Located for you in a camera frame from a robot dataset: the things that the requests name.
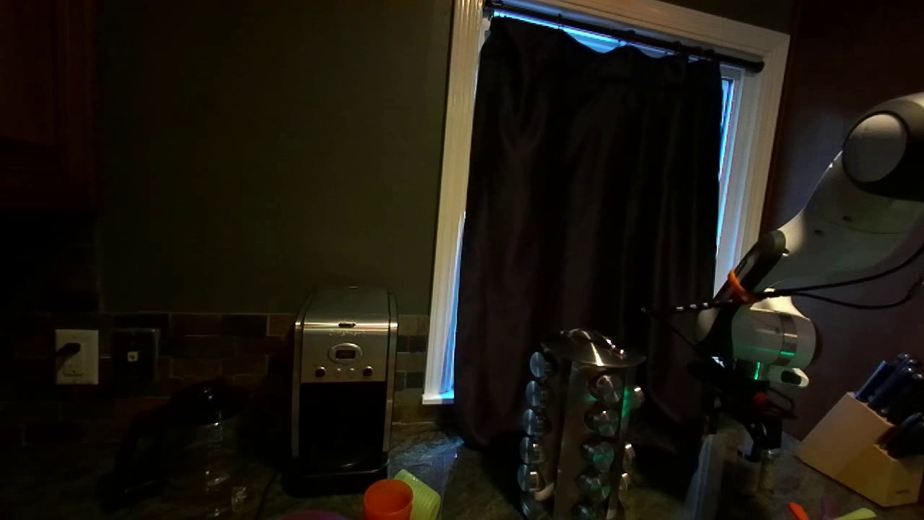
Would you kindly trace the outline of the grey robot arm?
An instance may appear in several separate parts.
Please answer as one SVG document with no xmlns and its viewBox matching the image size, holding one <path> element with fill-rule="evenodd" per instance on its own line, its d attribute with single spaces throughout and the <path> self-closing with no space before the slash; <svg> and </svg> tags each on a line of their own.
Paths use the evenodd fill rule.
<svg viewBox="0 0 924 520">
<path fill-rule="evenodd" d="M 865 110 L 842 135 L 804 206 L 763 235 L 696 311 L 706 418 L 739 425 L 748 457 L 781 444 L 791 393 L 809 385 L 819 331 L 797 305 L 825 288 L 869 282 L 924 220 L 924 92 Z"/>
</svg>

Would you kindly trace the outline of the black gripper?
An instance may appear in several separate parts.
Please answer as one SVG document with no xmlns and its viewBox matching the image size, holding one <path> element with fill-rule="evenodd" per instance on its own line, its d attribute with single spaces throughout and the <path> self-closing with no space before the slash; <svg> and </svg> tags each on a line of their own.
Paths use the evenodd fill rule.
<svg viewBox="0 0 924 520">
<path fill-rule="evenodd" d="M 793 415 L 793 393 L 804 369 L 768 360 L 721 365 L 709 376 L 709 428 L 742 428 L 748 458 L 770 458 L 781 444 L 781 421 Z"/>
</svg>

